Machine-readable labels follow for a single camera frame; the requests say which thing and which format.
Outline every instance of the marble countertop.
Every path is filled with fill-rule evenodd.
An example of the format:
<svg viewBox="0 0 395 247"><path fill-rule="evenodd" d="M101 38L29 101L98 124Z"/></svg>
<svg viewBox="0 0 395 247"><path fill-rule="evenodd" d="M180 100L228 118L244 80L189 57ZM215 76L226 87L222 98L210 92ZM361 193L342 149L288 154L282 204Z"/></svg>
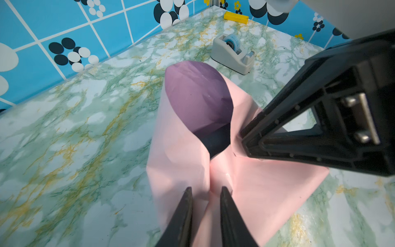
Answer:
<svg viewBox="0 0 395 247"><path fill-rule="evenodd" d="M204 61L264 107L322 50L223 13L209 8L0 115L1 246L155 245L145 165L166 67ZM223 31L256 52L249 74L210 58ZM390 246L394 203L394 177L331 169L266 246Z"/></svg>

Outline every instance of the pink paper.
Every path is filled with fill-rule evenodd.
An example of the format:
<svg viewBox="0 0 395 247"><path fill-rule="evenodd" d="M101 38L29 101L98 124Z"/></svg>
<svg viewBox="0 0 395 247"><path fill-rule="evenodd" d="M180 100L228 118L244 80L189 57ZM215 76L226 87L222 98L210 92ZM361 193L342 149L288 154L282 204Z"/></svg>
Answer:
<svg viewBox="0 0 395 247"><path fill-rule="evenodd" d="M325 179L325 167L246 156L239 132L260 111L246 92L207 64L185 61L167 68L147 163L162 232L191 186L193 246L221 246L219 196L226 186L262 246ZM231 144L210 160L197 136L227 124L230 116Z"/></svg>

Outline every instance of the metal bolt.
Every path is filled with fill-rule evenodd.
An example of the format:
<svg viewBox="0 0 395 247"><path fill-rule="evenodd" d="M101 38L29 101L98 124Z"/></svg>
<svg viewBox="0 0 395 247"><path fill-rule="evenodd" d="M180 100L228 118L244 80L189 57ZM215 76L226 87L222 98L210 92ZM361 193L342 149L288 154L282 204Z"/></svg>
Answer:
<svg viewBox="0 0 395 247"><path fill-rule="evenodd" d="M353 107L359 103L359 99L355 96L348 96L342 100L343 105L346 107Z"/></svg>
<svg viewBox="0 0 395 247"><path fill-rule="evenodd" d="M370 132L362 130L354 133L354 138L362 144L368 143L371 140Z"/></svg>

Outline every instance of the floral wallpaper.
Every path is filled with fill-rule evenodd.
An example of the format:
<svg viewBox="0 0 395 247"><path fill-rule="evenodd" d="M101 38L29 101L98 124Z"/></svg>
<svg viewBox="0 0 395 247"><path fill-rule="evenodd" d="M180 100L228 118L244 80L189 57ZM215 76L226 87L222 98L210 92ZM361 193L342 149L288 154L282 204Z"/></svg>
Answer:
<svg viewBox="0 0 395 247"><path fill-rule="evenodd" d="M0 0L0 111L208 5L209 0Z"/></svg>
<svg viewBox="0 0 395 247"><path fill-rule="evenodd" d="M219 7L323 48L349 41L349 37L300 1L289 13L276 11L264 0L220 0Z"/></svg>

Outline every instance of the purple paper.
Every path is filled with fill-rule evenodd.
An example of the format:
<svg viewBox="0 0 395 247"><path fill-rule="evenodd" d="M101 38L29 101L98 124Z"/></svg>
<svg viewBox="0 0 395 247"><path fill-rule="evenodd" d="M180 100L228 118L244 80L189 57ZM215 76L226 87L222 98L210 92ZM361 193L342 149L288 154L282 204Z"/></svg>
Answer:
<svg viewBox="0 0 395 247"><path fill-rule="evenodd" d="M229 89L208 64L184 61L169 66L165 91L174 112L198 138L230 123L233 102Z"/></svg>

